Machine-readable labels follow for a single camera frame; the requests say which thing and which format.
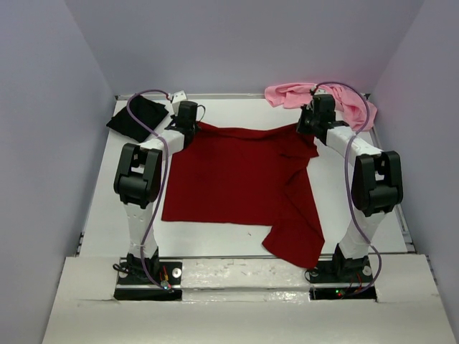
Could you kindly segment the red t shirt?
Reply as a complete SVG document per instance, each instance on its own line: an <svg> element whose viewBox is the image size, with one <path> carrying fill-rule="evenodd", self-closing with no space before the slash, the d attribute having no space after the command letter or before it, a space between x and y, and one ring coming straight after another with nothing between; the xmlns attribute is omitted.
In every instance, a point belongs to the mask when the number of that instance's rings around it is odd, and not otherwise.
<svg viewBox="0 0 459 344"><path fill-rule="evenodd" d="M262 246L312 269L325 239L307 167L312 135L294 124L270 130L206 123L171 159L162 220L269 226Z"/></svg>

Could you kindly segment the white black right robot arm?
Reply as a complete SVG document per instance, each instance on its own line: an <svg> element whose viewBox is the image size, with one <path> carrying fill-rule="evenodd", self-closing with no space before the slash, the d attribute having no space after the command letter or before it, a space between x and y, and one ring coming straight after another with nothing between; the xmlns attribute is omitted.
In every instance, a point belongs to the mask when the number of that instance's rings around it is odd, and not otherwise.
<svg viewBox="0 0 459 344"><path fill-rule="evenodd" d="M344 158L344 175L351 221L332 258L305 273L314 285L363 282L378 276L369 265L372 239L385 216L403 199L401 159L361 139L336 119L332 95L313 95L301 108L298 133L312 134Z"/></svg>

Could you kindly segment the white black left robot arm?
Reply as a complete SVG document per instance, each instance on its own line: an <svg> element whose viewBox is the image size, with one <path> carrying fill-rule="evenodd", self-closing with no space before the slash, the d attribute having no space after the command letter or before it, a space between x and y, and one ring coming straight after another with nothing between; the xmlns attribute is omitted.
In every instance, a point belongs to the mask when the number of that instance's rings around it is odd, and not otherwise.
<svg viewBox="0 0 459 344"><path fill-rule="evenodd" d="M162 282L158 244L153 223L164 193L169 172L169 158L188 148L199 132L198 109L205 106L193 101L181 101L171 116L171 122L161 134L144 143L126 143L120 153L113 188L124 205L128 218L130 245L124 267L117 270L133 274L144 283L163 290L170 284Z"/></svg>

